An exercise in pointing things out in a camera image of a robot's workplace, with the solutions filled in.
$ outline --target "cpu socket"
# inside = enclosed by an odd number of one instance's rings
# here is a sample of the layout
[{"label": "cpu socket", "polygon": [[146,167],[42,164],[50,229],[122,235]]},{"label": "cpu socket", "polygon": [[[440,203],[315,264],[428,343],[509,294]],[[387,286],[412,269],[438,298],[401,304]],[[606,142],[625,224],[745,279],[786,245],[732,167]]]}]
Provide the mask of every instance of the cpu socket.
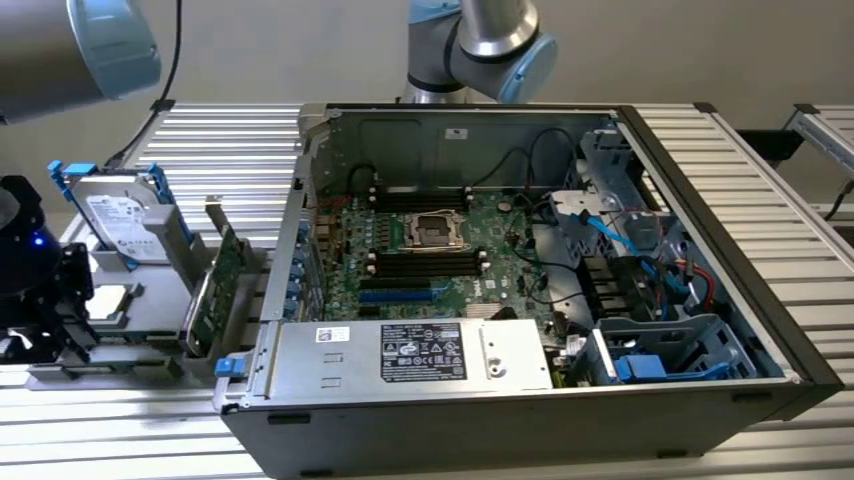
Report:
[{"label": "cpu socket", "polygon": [[453,210],[410,214],[404,217],[405,244],[410,248],[462,247],[461,225],[465,219]]}]

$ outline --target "white wall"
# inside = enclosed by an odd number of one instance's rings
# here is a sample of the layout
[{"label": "white wall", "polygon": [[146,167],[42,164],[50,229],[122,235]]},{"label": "white wall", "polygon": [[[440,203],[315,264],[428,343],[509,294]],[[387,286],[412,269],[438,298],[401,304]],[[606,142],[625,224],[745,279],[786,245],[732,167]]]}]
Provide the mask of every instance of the white wall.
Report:
[{"label": "white wall", "polygon": [[[142,0],[169,65],[173,0]],[[406,74],[406,0],[186,0],[173,97],[205,102],[387,101]],[[561,57],[538,101],[710,101],[737,126],[776,127],[792,104],[854,104],[852,0],[537,0]],[[105,161],[158,92],[0,129],[0,174],[69,207],[50,160]],[[802,156],[784,173],[829,201],[839,171]]]}]

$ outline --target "blue latch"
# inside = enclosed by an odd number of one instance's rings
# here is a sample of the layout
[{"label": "blue latch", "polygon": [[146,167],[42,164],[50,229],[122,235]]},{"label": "blue latch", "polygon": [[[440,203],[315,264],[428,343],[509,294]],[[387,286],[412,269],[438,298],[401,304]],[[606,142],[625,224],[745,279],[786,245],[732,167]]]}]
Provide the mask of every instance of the blue latch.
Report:
[{"label": "blue latch", "polygon": [[[170,182],[166,179],[166,172],[163,168],[157,163],[149,165],[149,175],[155,181],[155,190],[158,193],[158,201],[162,205],[177,205],[175,195],[173,194],[173,189],[170,188]],[[194,234],[190,231],[190,227],[187,226],[187,222],[185,221],[185,216],[178,215],[178,222],[182,226],[182,232],[185,233],[185,238],[187,238],[187,243],[193,243]]]},{"label": "blue latch", "polygon": [[63,173],[70,177],[87,177],[97,172],[98,165],[94,163],[73,163],[63,170]]},{"label": "blue latch", "polygon": [[217,378],[241,378],[246,375],[246,360],[243,358],[221,358],[214,367]]},{"label": "blue latch", "polygon": [[730,365],[722,362],[698,372],[668,373],[658,355],[624,355],[614,361],[614,368],[624,383],[724,380],[730,372]]}]

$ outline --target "gray robot arm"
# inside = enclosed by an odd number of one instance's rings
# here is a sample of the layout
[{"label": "gray robot arm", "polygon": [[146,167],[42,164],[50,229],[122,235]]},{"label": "gray robot arm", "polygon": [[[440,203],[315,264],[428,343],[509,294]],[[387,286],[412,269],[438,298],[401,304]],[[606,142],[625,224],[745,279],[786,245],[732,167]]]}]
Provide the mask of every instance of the gray robot arm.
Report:
[{"label": "gray robot arm", "polygon": [[159,80],[137,0],[0,0],[0,125],[122,99]]},{"label": "gray robot arm", "polygon": [[554,68],[558,46],[530,0],[413,0],[405,103],[465,103],[468,88],[526,103]]},{"label": "gray robot arm", "polygon": [[[525,103],[556,58],[530,0],[413,0],[404,101],[462,103],[470,87]],[[0,0],[0,124],[118,100],[161,70],[138,0]]]}]

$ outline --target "warning label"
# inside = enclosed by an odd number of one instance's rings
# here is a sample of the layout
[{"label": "warning label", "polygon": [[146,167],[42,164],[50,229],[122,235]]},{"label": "warning label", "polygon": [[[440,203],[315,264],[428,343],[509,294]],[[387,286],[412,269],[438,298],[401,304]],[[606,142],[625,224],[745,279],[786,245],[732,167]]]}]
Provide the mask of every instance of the warning label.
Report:
[{"label": "warning label", "polygon": [[386,382],[466,380],[460,323],[383,325],[381,343]]}]

